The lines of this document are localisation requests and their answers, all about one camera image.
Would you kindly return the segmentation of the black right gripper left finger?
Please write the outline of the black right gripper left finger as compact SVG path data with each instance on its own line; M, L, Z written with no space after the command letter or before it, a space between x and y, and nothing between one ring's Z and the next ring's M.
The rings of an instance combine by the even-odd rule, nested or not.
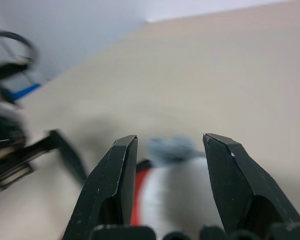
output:
M128 225L134 202L138 138L117 139L85 181L62 240L92 240L99 225Z

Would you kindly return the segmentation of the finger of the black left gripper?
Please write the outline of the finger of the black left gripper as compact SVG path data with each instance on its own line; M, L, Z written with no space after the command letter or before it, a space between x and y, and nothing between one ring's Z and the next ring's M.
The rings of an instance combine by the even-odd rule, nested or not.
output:
M57 129L48 131L46 137L23 150L27 160L56 150L67 170L80 185L83 186L88 177L80 156Z

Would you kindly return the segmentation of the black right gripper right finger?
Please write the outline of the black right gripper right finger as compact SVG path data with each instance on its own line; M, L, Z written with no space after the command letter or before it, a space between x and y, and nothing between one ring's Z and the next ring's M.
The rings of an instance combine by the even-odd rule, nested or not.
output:
M266 233L273 224L300 223L300 214L277 182L241 143L205 133L203 144L213 198L226 233Z

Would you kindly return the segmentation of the red object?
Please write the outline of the red object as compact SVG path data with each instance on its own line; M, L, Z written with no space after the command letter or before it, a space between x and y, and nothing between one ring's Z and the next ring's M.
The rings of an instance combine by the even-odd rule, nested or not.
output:
M135 172L135 186L134 186L134 198L133 198L133 207L130 224L132 226L141 225L141 191L144 184L144 181L152 168L151 162L149 160L143 160L136 165Z

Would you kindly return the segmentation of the blue background object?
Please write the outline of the blue background object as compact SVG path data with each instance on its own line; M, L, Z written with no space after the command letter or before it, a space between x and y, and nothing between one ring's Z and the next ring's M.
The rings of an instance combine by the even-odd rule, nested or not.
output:
M7 101L10 103L15 103L15 101L25 97L26 95L32 93L33 91L35 91L36 89L40 88L42 85L41 84L33 84L29 87L26 87L22 90L16 91L16 92L11 92L9 89L4 88L4 94L7 97Z

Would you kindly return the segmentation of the white plush toy blue tail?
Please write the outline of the white plush toy blue tail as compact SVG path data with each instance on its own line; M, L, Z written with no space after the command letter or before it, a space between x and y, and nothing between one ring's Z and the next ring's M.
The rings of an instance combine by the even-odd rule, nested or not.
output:
M182 136L150 139L151 164L139 198L139 219L158 236L185 232L195 239L203 226L222 227L213 197L206 155Z

